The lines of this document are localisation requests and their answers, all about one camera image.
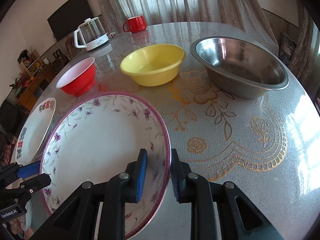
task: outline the yellow bowl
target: yellow bowl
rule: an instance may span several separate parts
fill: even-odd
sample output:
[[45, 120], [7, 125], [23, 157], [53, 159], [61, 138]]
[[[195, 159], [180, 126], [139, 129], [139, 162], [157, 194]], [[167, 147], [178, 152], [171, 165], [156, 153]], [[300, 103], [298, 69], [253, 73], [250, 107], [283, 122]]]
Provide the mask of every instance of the yellow bowl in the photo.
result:
[[174, 79], [186, 58], [183, 48], [172, 44], [156, 44], [138, 49], [126, 56], [121, 71], [139, 85], [154, 87]]

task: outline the table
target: table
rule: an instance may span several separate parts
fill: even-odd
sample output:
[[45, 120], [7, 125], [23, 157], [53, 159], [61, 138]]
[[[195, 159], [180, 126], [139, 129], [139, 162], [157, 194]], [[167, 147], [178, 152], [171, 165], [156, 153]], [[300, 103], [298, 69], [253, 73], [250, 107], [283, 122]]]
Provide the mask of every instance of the table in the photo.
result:
[[[320, 211], [320, 118], [297, 79], [258, 99], [232, 96], [215, 86], [189, 46], [206, 36], [229, 36], [264, 48], [231, 25], [204, 22], [148, 26], [121, 33], [100, 49], [75, 57], [47, 87], [38, 102], [55, 97], [55, 125], [77, 103], [99, 93], [135, 93], [163, 117], [181, 160], [209, 181], [235, 182], [285, 239], [302, 239]], [[171, 43], [186, 51], [179, 75], [159, 87], [141, 87], [119, 70], [129, 53], [151, 44]], [[58, 79], [75, 63], [95, 57], [94, 87], [79, 98], [57, 90]], [[177, 204], [169, 182], [150, 224], [133, 239], [189, 239], [190, 205]], [[33, 224], [48, 217], [40, 195], [33, 196]]]

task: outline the potted plant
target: potted plant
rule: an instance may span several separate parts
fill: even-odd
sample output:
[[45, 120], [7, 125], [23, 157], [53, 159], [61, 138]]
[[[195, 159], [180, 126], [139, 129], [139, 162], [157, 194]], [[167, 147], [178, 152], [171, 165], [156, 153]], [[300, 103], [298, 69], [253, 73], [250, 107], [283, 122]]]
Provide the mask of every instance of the potted plant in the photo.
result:
[[15, 82], [13, 84], [9, 85], [9, 87], [12, 87], [12, 89], [16, 91], [14, 94], [16, 97], [18, 97], [18, 95], [23, 89], [23, 85], [28, 80], [27, 73], [20, 72], [19, 77], [20, 77], [19, 79], [18, 78], [15, 79]]

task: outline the red bowl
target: red bowl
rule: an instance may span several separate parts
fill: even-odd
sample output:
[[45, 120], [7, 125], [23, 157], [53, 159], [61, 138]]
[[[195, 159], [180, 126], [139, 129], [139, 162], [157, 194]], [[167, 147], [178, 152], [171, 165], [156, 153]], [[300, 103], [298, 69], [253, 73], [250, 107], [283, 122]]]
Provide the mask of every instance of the red bowl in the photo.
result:
[[79, 97], [89, 91], [95, 83], [94, 57], [86, 58], [71, 67], [57, 82], [56, 88]]

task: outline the white plate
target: white plate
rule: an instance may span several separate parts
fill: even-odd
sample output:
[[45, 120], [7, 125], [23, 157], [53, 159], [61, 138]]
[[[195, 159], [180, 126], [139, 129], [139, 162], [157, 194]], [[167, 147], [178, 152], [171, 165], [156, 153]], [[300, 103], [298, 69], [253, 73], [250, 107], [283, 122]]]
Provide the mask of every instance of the white plate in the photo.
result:
[[41, 161], [40, 173], [52, 180], [41, 191], [49, 214], [84, 181], [101, 183], [123, 172], [141, 148], [148, 151], [147, 173], [141, 201], [126, 204], [126, 238], [149, 223], [164, 197], [171, 163], [167, 129], [153, 106], [126, 92], [107, 92], [71, 109]]
[[56, 99], [48, 98], [30, 114], [16, 145], [15, 159], [18, 164], [28, 165], [40, 154], [38, 150], [50, 127], [55, 109]]
[[23, 231], [27, 231], [29, 227], [31, 227], [32, 222], [32, 203], [31, 200], [29, 200], [26, 204], [26, 210], [27, 213], [21, 217], [18, 217], [21, 225], [21, 229]]

